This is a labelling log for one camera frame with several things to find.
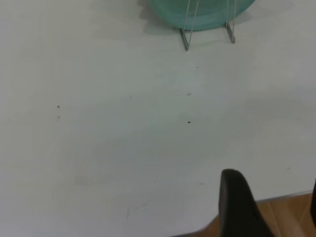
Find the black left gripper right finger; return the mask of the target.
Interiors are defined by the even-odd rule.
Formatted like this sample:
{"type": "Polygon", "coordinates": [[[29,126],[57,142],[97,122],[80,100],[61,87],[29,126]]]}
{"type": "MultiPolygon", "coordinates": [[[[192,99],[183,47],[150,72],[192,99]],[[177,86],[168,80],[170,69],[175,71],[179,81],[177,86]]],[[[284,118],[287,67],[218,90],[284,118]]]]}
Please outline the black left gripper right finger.
{"type": "Polygon", "coordinates": [[[314,184],[313,193],[312,193],[310,214],[311,214],[312,219],[316,219],[316,182],[314,184]]]}

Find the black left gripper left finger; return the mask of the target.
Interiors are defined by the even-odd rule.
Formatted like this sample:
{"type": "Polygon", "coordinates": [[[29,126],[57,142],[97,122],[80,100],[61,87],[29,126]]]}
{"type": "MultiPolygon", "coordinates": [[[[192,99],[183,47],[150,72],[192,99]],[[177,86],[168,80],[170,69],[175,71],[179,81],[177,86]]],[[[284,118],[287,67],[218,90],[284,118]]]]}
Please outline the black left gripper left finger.
{"type": "Polygon", "coordinates": [[[218,204],[220,236],[271,237],[245,177],[237,170],[221,172],[218,204]]]}

